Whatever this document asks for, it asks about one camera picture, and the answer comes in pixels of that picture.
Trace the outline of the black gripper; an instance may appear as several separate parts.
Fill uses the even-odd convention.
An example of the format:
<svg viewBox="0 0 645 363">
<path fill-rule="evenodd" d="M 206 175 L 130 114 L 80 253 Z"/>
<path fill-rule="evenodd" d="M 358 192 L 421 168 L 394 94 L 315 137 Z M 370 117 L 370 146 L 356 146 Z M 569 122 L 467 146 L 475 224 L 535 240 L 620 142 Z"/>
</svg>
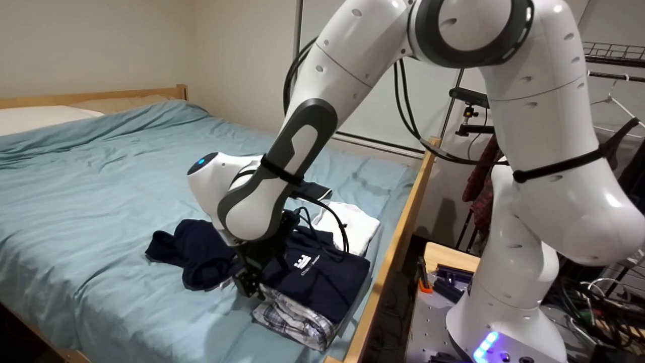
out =
<svg viewBox="0 0 645 363">
<path fill-rule="evenodd" d="M 289 237 L 296 226 L 299 215 L 294 212 L 284 212 L 278 230 L 270 237 L 243 244 L 236 250 L 233 278 L 247 297 L 258 294 L 264 269 L 272 261 L 280 261 L 284 256 Z"/>
</svg>

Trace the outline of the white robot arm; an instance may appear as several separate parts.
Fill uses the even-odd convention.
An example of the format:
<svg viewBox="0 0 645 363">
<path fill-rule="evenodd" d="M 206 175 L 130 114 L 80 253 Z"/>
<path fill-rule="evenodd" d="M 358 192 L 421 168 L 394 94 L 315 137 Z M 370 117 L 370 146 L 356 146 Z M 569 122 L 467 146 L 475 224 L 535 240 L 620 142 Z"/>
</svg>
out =
<svg viewBox="0 0 645 363">
<path fill-rule="evenodd" d="M 343 0 L 313 43 L 268 152 L 210 153 L 187 184 L 254 289 L 286 230 L 286 199 L 331 135 L 403 58 L 474 69 L 492 124 L 492 224 L 445 331 L 469 360 L 566 363 L 542 301 L 561 261 L 607 266 L 644 244 L 589 104 L 583 40 L 566 0 Z"/>
</svg>

